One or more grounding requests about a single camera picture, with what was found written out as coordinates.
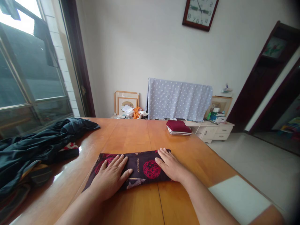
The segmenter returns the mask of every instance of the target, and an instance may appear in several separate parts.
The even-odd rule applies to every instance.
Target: floor
[[[279,136],[276,132],[261,132],[255,133],[254,136],[300,155],[300,142],[290,139],[284,134]]]
[[[300,157],[245,133],[208,146],[266,195],[292,221],[300,192]]]

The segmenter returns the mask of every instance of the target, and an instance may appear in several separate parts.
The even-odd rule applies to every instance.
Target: white cabinet
[[[201,140],[212,140],[216,131],[217,127],[206,127]]]
[[[190,127],[198,138],[205,143],[211,143],[213,140],[227,140],[234,124],[225,122],[213,124],[209,121],[204,122],[186,122],[185,125]]]

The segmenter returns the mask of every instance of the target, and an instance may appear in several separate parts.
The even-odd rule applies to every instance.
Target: box
[[[216,112],[216,113],[218,113],[218,112],[220,112],[220,108],[213,108],[213,110],[212,110],[213,112]]]
[[[214,121],[214,122],[225,122],[226,121],[226,117],[219,117],[219,116],[216,116],[216,115],[211,115],[210,116],[210,120]]]
[[[212,112],[211,115],[215,115],[215,116],[225,116],[225,113],[221,113],[221,112]]]

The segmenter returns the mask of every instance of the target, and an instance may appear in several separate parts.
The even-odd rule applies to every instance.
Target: orange bag
[[[134,118],[134,119],[137,119],[137,118],[140,117],[140,114],[138,113],[138,110],[139,110],[139,109],[142,109],[142,108],[141,108],[141,107],[138,107],[138,106],[134,108],[134,110],[133,110],[133,111],[134,111],[134,113],[133,113],[133,118]]]

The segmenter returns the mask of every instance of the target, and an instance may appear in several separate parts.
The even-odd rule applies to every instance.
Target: picture frame
[[[262,55],[271,58],[279,58],[286,45],[287,41],[277,37],[271,37]]]
[[[225,111],[225,116],[227,116],[228,110],[232,102],[231,97],[213,96],[211,104],[209,105],[204,117],[207,118],[208,114],[212,112],[213,108],[220,108],[220,112]]]
[[[137,107],[138,105],[138,99],[137,98],[128,98],[128,97],[118,97],[118,115],[122,115],[124,112],[122,111],[122,108],[128,105],[132,108]]]
[[[140,96],[137,92],[116,91],[113,94],[114,108],[116,114],[119,113],[119,110],[117,110],[119,106],[118,98],[134,98],[134,99],[137,98],[137,106],[139,106]]]

